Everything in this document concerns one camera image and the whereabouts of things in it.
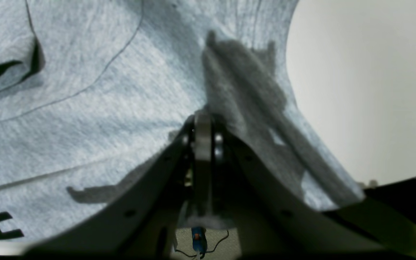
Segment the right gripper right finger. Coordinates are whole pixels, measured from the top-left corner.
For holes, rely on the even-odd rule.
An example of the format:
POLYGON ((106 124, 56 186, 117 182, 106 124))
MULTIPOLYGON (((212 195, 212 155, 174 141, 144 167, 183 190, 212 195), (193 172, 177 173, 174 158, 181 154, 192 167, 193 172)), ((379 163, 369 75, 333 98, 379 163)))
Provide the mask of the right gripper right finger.
POLYGON ((226 211, 241 260, 409 260, 300 201, 218 115, 204 116, 204 209, 226 211))

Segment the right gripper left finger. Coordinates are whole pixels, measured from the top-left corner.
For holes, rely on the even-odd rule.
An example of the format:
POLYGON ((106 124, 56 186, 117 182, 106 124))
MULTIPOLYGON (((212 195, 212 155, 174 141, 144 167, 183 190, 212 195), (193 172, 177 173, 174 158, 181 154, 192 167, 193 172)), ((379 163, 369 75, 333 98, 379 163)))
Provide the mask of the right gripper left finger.
POLYGON ((35 245, 24 259, 169 260, 202 121, 202 116, 190 116, 132 188, 81 224, 35 245))

